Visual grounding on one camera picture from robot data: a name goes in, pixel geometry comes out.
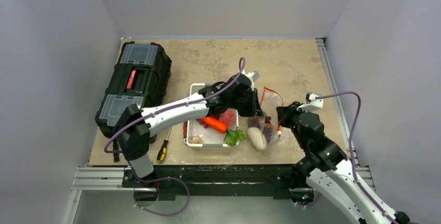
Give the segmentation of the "white radish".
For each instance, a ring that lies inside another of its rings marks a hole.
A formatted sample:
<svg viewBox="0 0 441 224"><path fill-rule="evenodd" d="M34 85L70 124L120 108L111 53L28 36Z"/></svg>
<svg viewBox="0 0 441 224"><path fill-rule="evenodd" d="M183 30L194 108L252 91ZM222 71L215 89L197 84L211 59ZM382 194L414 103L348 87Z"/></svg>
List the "white radish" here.
<svg viewBox="0 0 441 224"><path fill-rule="evenodd" d="M267 148L266 138L260 128L249 127L247 130L247 134L255 149L263 151Z"/></svg>

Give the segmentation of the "orange carrot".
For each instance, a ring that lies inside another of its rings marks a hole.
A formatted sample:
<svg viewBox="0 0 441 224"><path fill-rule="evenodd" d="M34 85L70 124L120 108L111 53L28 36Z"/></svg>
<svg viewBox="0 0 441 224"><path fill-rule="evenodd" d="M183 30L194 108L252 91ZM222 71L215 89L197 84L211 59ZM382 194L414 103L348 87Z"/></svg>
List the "orange carrot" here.
<svg viewBox="0 0 441 224"><path fill-rule="evenodd" d="M204 117L201 120L206 125L208 125L209 127L211 127L212 129L214 129L215 131L221 134L225 134L228 130L228 125L226 125L225 123L221 122L220 120L212 116Z"/></svg>

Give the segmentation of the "dark red grapes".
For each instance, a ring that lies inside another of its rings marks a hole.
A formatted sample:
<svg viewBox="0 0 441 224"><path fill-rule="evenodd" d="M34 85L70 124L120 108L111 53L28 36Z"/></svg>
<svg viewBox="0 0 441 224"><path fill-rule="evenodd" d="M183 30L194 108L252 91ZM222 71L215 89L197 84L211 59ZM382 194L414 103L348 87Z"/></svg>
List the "dark red grapes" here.
<svg viewBox="0 0 441 224"><path fill-rule="evenodd" d="M248 128L258 127L261 129L262 133L266 138L267 147L270 144L279 141L280 138L279 132L277 131L276 127L271 124L271 120L272 120L271 116L250 117L247 119Z"/></svg>

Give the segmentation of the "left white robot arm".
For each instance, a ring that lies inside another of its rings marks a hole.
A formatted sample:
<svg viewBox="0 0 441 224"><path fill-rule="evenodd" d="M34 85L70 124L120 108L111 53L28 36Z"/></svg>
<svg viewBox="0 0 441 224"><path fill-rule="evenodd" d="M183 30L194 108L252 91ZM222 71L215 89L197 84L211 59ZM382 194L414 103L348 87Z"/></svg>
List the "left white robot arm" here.
<svg viewBox="0 0 441 224"><path fill-rule="evenodd" d="M121 115L111 137L135 172L135 181L142 187L154 183L155 173L148 155L149 139L174 125L224 113L235 109L240 116L262 116L258 105L256 71L232 76L220 88L205 86L187 98L158 107L138 109L130 105Z"/></svg>

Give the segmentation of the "clear orange zip bag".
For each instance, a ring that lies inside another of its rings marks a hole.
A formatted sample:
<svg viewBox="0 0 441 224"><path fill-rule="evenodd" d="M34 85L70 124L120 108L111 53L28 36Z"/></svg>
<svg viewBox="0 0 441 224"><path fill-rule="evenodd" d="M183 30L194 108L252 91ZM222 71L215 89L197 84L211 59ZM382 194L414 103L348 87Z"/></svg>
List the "clear orange zip bag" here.
<svg viewBox="0 0 441 224"><path fill-rule="evenodd" d="M278 92L264 87L259 103L263 116L247 119L247 135L258 152L269 153L271 146L278 142L281 136L276 107L282 107L284 101Z"/></svg>

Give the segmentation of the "green leafy vegetable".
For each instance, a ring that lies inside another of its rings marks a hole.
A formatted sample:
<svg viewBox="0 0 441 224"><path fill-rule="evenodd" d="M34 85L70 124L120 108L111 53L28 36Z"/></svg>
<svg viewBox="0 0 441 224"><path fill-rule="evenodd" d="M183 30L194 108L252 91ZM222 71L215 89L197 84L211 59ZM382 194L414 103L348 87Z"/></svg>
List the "green leafy vegetable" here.
<svg viewBox="0 0 441 224"><path fill-rule="evenodd" d="M234 147L237 146L239 142L245 140L246 136L241 129L228 129L224 137L224 144Z"/></svg>

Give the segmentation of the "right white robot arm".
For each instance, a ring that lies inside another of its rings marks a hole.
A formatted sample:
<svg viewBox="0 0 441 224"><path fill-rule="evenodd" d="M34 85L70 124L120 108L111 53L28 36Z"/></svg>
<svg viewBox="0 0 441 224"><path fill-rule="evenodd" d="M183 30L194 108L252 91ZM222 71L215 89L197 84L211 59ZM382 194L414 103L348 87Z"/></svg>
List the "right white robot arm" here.
<svg viewBox="0 0 441 224"><path fill-rule="evenodd" d="M278 123L289 128L305 156L292 167L291 189L309 186L352 223L409 223L404 212L382 201L353 168L351 160L325 135L319 116L295 101L277 107Z"/></svg>

